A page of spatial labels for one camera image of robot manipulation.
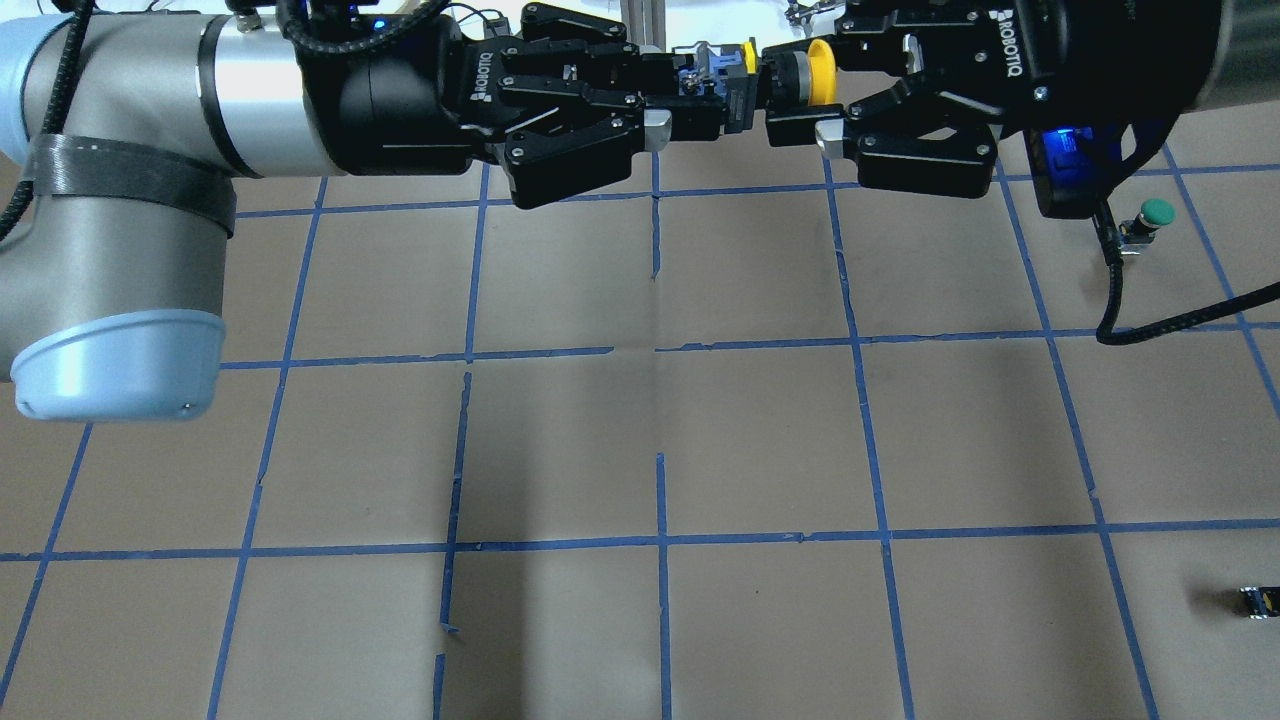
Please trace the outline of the yellow push button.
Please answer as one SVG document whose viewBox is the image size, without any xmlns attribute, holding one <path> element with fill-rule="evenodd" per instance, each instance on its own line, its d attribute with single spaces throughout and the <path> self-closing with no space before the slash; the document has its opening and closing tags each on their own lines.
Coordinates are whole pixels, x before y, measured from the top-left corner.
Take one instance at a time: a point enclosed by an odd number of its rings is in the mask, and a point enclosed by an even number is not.
<svg viewBox="0 0 1280 720">
<path fill-rule="evenodd" d="M 759 110 L 786 114 L 837 105 L 838 67 L 832 44 L 823 38 L 764 50 L 751 40 L 703 40 L 673 53 L 678 96 L 719 101 L 723 135 L 753 128 Z"/>
</svg>

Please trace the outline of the green push button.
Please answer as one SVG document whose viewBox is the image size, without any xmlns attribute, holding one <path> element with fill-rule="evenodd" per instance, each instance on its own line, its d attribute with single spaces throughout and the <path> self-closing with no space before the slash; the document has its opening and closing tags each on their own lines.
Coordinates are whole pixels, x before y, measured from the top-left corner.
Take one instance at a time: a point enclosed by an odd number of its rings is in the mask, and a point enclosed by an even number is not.
<svg viewBox="0 0 1280 720">
<path fill-rule="evenodd" d="M 1178 211 L 1170 201 L 1147 199 L 1130 220 L 1120 223 L 1117 241 L 1120 254 L 1123 256 L 1142 255 L 1155 242 L 1156 234 L 1162 228 L 1171 225 L 1176 217 Z"/>
</svg>

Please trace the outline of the small black contact block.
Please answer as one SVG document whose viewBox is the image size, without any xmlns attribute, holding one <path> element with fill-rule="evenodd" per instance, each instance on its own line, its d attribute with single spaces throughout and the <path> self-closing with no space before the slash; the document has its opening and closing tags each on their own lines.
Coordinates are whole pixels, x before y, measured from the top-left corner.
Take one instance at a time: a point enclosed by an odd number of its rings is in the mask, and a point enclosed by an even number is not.
<svg viewBox="0 0 1280 720">
<path fill-rule="evenodd" d="M 1238 589 L 1242 612 L 1251 619 L 1279 619 L 1279 587 L 1247 585 Z"/>
</svg>

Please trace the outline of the aluminium frame post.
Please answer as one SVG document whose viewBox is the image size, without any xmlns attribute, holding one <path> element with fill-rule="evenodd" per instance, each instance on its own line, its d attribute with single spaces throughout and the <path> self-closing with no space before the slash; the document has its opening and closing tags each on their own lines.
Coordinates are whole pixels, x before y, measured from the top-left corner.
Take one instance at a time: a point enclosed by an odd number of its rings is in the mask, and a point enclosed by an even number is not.
<svg viewBox="0 0 1280 720">
<path fill-rule="evenodd" d="M 637 44 L 667 47 L 664 0 L 622 0 L 618 1 L 628 37 Z"/>
</svg>

